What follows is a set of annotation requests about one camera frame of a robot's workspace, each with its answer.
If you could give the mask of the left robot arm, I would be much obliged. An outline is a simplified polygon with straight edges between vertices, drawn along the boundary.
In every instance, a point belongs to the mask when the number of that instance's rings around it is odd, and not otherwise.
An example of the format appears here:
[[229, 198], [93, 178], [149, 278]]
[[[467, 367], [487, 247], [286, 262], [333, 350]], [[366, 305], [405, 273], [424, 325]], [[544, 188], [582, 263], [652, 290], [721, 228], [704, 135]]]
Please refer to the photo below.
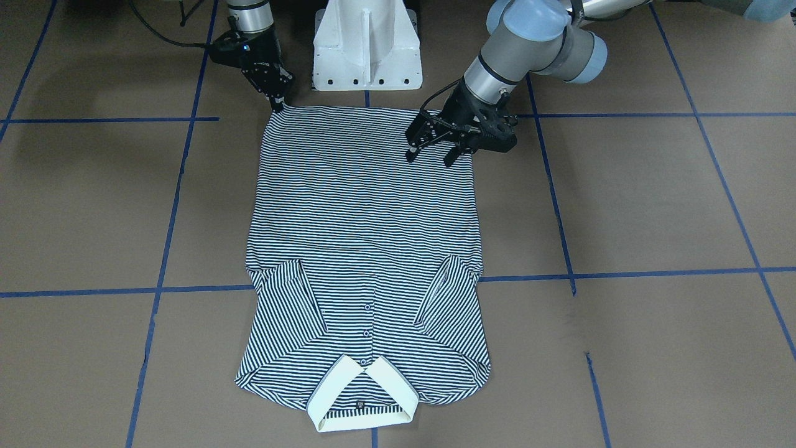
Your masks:
[[489, 38], [463, 76], [442, 89], [437, 113], [421, 105], [405, 132], [407, 162], [421, 150], [449, 142], [443, 162], [480, 150], [506, 153], [517, 144], [517, 117], [506, 108], [527, 74], [586, 84], [608, 62], [608, 46], [585, 25], [613, 22], [642, 1], [497, 1], [486, 19]]

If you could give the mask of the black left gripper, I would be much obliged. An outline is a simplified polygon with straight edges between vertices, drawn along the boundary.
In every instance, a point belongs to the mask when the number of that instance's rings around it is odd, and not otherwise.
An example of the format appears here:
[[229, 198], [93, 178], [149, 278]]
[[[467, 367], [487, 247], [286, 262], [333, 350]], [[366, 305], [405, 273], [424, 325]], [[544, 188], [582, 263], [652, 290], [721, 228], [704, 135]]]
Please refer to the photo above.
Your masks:
[[510, 151], [517, 144], [518, 118], [506, 110], [508, 101], [509, 94], [501, 91], [497, 103], [489, 104], [470, 93], [463, 80], [441, 88], [423, 102], [405, 131], [406, 161], [414, 162], [421, 150], [444, 142], [452, 144], [443, 157], [448, 168], [467, 153]]

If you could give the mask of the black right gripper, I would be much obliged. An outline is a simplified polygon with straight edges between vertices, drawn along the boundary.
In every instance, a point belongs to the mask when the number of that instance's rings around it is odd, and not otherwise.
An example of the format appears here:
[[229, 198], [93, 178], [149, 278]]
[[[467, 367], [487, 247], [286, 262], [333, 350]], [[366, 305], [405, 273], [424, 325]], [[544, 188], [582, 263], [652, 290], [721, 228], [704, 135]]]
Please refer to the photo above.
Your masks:
[[273, 29], [261, 33], [230, 29], [208, 46], [208, 55], [215, 63], [238, 68], [253, 88], [268, 98], [271, 113], [284, 110], [295, 76], [284, 67]]

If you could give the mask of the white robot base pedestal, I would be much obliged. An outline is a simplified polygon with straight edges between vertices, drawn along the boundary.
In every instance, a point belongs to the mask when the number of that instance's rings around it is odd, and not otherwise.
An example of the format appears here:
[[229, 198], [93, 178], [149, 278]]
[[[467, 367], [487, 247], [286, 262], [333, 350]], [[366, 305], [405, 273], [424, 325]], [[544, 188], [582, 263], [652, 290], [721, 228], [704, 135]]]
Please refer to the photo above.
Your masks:
[[330, 1], [315, 13], [311, 82], [318, 91], [423, 85], [416, 13], [403, 1]]

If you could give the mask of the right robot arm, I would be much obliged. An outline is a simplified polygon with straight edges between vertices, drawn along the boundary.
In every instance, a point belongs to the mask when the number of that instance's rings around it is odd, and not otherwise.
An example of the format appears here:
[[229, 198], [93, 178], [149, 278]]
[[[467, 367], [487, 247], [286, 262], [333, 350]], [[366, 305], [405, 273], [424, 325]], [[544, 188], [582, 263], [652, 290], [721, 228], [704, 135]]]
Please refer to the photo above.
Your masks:
[[208, 46], [211, 61], [237, 68], [258, 93], [267, 97], [271, 111], [281, 113], [295, 81], [282, 61], [269, 1], [228, 1], [229, 29]]

